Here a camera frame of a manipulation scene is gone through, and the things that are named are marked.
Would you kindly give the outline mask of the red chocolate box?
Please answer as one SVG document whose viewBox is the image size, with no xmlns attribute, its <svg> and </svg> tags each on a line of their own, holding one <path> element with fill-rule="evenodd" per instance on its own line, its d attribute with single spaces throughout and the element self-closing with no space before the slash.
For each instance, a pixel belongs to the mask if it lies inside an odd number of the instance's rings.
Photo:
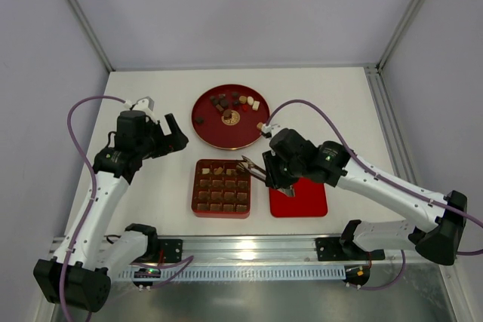
<svg viewBox="0 0 483 322">
<path fill-rule="evenodd" d="M 251 175 L 236 169 L 240 160 L 200 159 L 195 164 L 191 210 L 198 217 L 246 219 L 251 212 Z M 219 175 L 214 174 L 223 168 Z M 202 174 L 209 168 L 209 174 Z"/>
</svg>

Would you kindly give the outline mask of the metal tongs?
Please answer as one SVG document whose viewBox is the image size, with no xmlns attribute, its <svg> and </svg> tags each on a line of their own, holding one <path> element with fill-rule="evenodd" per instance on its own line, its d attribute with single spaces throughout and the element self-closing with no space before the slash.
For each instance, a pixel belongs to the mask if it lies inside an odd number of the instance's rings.
<svg viewBox="0 0 483 322">
<path fill-rule="evenodd" d="M 238 162 L 238 164 L 243 164 L 245 167 L 245 171 L 243 172 L 249 173 L 255 179 L 263 182 L 266 187 L 274 189 L 278 192 L 281 192 L 283 195 L 286 195 L 290 198 L 295 196 L 295 190 L 293 186 L 288 186 L 287 188 L 283 188 L 283 187 L 276 186 L 273 181 L 268 181 L 267 172 L 262 167 L 256 165 L 250 158 L 243 155 L 241 157 L 241 161 Z"/>
</svg>

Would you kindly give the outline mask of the red box lid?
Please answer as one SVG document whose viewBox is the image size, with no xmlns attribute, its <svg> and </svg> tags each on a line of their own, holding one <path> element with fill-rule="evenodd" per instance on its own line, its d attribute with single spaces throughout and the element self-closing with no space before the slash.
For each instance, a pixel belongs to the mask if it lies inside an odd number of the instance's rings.
<svg viewBox="0 0 483 322">
<path fill-rule="evenodd" d="M 323 184 L 300 179 L 294 185 L 295 195 L 289 197 L 280 191 L 269 189 L 269 207 L 276 218 L 324 217 L 328 214 L 328 202 Z"/>
</svg>

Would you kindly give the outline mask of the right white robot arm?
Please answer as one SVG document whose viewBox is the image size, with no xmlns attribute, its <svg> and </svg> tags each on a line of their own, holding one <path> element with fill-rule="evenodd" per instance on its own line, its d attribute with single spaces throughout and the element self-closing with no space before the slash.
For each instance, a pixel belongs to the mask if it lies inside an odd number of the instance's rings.
<svg viewBox="0 0 483 322">
<path fill-rule="evenodd" d="M 337 142 L 315 146 L 293 129 L 262 135 L 270 147 L 263 153 L 267 187 L 292 197 L 294 184 L 308 179 L 364 196 L 402 217 L 396 222 L 349 221 L 339 243 L 350 259 L 375 250 L 413 250 L 430 262 L 454 264 L 466 225 L 464 194 L 420 189 L 364 163 Z"/>
</svg>

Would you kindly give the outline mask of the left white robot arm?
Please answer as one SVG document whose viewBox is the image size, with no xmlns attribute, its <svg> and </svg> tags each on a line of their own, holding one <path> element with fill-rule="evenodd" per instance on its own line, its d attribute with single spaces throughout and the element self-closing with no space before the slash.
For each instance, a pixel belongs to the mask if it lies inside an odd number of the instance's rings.
<svg viewBox="0 0 483 322">
<path fill-rule="evenodd" d="M 149 262 L 159 253 L 154 227 L 131 223 L 107 250 L 100 249 L 118 203 L 147 159 L 160 158 L 186 148 L 189 140 L 172 114 L 159 121 L 140 110 L 117 117 L 113 144 L 94 158 L 91 184 L 72 228 L 49 259 L 37 261 L 34 277 L 45 298 L 63 309 L 99 311 L 109 297 L 112 279 L 133 262 Z"/>
</svg>

